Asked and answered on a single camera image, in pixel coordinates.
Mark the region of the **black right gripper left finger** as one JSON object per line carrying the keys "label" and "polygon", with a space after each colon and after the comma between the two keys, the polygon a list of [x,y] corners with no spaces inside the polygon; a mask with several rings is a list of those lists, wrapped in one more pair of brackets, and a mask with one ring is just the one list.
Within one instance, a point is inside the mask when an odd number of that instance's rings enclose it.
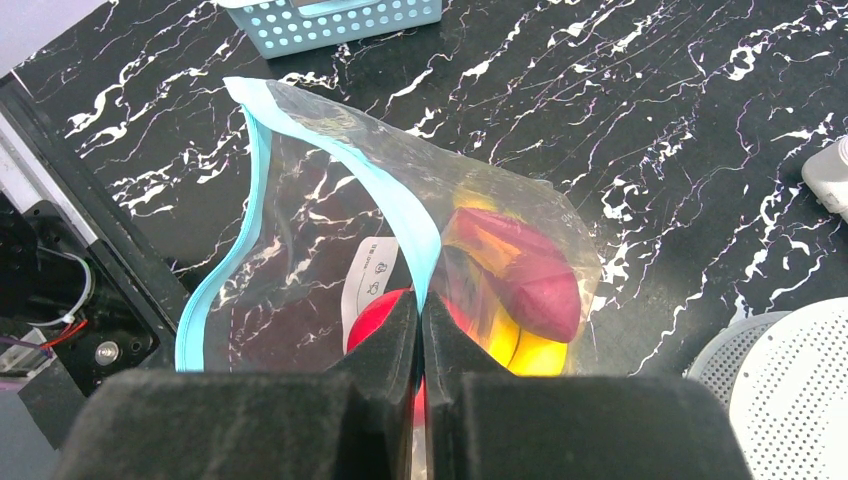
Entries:
{"label": "black right gripper left finger", "polygon": [[407,479],[415,296],[320,373],[129,370],[88,400],[58,479]]}

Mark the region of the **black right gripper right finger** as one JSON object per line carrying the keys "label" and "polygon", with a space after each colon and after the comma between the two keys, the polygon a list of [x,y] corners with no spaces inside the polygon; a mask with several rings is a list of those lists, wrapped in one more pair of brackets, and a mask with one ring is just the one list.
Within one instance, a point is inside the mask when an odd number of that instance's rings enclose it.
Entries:
{"label": "black right gripper right finger", "polygon": [[422,312],[432,479],[746,479],[728,416],[681,378],[509,373],[430,294]]}

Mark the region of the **yellow banana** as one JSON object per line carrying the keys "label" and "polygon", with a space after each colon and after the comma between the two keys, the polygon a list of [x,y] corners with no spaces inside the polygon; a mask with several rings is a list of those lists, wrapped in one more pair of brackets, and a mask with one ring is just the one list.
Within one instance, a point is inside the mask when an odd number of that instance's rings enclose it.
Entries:
{"label": "yellow banana", "polygon": [[[458,207],[481,208],[526,222],[518,214],[497,206],[491,197],[464,188],[454,194],[452,202],[454,210]],[[460,328],[513,374],[561,375],[566,366],[569,343],[555,342],[521,328],[502,305],[482,268],[467,253],[443,246],[448,263],[449,309],[459,314],[457,323]]]}

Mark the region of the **red apple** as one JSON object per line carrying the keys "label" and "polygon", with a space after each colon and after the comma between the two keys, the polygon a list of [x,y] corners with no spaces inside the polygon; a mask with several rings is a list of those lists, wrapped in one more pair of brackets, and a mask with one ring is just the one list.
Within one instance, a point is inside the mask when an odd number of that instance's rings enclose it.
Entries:
{"label": "red apple", "polygon": [[[368,304],[354,321],[346,343],[346,351],[350,353],[366,338],[378,330],[394,309],[398,300],[408,289],[392,290]],[[419,382],[413,402],[413,426],[423,427],[426,420],[426,385],[424,380]]]}

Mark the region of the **purple sweet potato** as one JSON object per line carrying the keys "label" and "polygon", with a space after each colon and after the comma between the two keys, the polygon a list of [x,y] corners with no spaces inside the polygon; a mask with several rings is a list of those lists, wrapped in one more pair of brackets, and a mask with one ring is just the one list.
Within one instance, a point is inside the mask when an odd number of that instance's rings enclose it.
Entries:
{"label": "purple sweet potato", "polygon": [[537,228],[474,207],[454,210],[443,244],[467,253],[518,325],[537,336],[569,343],[577,335],[582,302],[566,257]]}

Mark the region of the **clear zip top bag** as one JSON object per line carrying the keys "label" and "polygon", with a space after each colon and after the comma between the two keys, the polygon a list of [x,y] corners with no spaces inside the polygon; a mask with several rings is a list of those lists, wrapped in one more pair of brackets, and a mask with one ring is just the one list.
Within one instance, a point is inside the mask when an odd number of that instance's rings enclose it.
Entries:
{"label": "clear zip top bag", "polygon": [[436,294],[463,331],[442,243],[461,188],[518,214],[566,257],[582,315],[561,375],[579,370],[602,268],[565,195],[280,81],[224,84],[247,127],[249,193],[233,246],[181,316],[178,370],[325,370],[349,354],[358,314],[398,289],[417,306]]}

